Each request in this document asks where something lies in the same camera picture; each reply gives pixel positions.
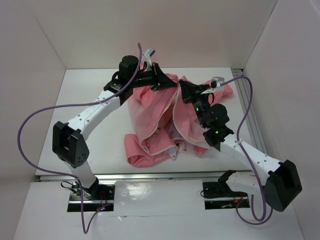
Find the pink zip-up jacket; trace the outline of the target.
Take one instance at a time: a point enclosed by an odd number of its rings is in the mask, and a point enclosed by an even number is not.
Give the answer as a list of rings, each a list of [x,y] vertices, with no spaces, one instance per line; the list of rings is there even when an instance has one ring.
[[[192,104],[182,100],[180,86],[152,91],[133,90],[128,111],[134,133],[124,137],[127,162],[138,168],[175,160],[179,153],[203,156],[209,145]]]

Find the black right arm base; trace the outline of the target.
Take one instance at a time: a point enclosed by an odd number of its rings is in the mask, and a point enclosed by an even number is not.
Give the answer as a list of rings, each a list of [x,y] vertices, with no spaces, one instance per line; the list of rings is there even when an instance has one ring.
[[[205,181],[202,183],[203,190],[200,196],[204,199],[205,210],[222,210],[249,208],[248,195],[244,192],[232,191],[227,186],[226,181],[234,173],[235,170],[228,170],[217,181]]]

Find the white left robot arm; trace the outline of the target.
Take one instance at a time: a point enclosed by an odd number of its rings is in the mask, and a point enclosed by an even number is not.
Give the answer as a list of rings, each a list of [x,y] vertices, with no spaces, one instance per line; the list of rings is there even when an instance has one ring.
[[[133,55],[124,56],[111,81],[102,92],[80,114],[66,123],[58,121],[53,126],[52,151],[77,177],[81,194],[88,200],[97,197],[99,180],[93,174],[88,158],[87,139],[92,131],[110,113],[117,110],[139,87],[150,87],[153,91],[173,89],[177,83],[171,80],[155,62],[144,62]]]

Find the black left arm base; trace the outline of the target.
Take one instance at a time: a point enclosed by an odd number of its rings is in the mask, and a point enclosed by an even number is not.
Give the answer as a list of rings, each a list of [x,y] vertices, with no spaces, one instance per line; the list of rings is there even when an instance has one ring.
[[[62,181],[60,186],[69,190],[69,200],[67,212],[81,212],[81,189],[79,184],[69,181]],[[83,211],[84,212],[113,212],[115,199],[115,184],[100,184],[98,190],[89,193],[87,189],[83,191]]]

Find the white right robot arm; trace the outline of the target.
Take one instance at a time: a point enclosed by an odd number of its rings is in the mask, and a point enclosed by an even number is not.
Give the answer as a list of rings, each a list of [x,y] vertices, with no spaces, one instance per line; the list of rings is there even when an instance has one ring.
[[[227,109],[220,103],[210,104],[209,95],[222,89],[226,83],[214,78],[211,84],[194,84],[180,80],[182,101],[192,104],[200,126],[205,129],[204,139],[210,147],[238,160],[254,173],[243,175],[235,170],[226,171],[220,178],[218,190],[223,196],[233,192],[261,194],[262,201],[278,212],[302,191],[296,165],[270,157],[243,141],[238,132],[227,127]]]

